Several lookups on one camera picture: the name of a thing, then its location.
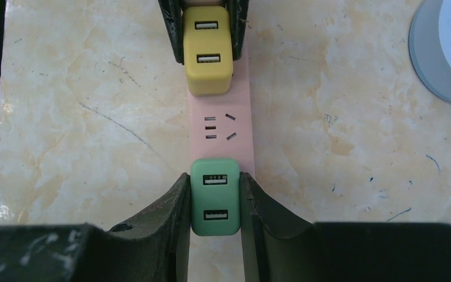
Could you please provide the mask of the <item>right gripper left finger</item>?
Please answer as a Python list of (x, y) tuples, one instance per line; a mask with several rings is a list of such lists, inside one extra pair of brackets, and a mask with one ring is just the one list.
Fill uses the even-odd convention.
[(110, 230), (0, 226), (0, 281), (187, 281), (190, 177)]

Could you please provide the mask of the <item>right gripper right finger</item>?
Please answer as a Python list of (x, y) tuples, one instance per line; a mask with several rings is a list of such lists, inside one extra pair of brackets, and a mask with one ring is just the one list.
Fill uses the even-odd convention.
[(246, 281), (451, 281), (451, 224), (310, 223), (240, 174)]

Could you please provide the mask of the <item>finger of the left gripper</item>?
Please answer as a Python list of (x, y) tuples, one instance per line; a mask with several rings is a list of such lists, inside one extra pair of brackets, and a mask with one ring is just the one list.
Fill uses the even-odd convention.
[(247, 27), (247, 17), (249, 0), (226, 0), (225, 7), (229, 14), (231, 45), (233, 60), (237, 61), (243, 54), (243, 44), (245, 29)]
[(177, 63), (184, 64), (183, 6), (180, 0), (158, 0), (167, 34)]

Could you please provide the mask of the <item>yellow plug adapter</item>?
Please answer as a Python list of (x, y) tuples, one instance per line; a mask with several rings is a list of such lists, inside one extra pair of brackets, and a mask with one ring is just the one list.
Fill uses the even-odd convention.
[(184, 11), (183, 23), (184, 67), (190, 93), (226, 93), (233, 76), (228, 11), (222, 6), (192, 6)]

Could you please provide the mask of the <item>green plug adapter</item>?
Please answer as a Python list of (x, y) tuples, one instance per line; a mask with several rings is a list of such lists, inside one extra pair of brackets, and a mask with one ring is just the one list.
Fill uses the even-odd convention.
[(240, 167), (230, 158), (198, 159), (190, 169), (191, 228), (198, 236), (240, 229)]

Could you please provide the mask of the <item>pink power strip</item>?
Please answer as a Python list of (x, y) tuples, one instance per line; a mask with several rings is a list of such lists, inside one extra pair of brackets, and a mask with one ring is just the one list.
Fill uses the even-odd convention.
[[(248, 49), (234, 62), (227, 93), (188, 96), (191, 165), (198, 159), (230, 158), (240, 173), (255, 173)], [(191, 234), (188, 281), (243, 281), (241, 230), (231, 236)]]

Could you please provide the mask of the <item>round blue socket hub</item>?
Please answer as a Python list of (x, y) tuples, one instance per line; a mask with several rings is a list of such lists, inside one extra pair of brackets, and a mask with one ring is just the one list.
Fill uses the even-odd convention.
[(419, 5), (409, 30), (409, 54), (422, 83), (451, 103), (451, 1)]

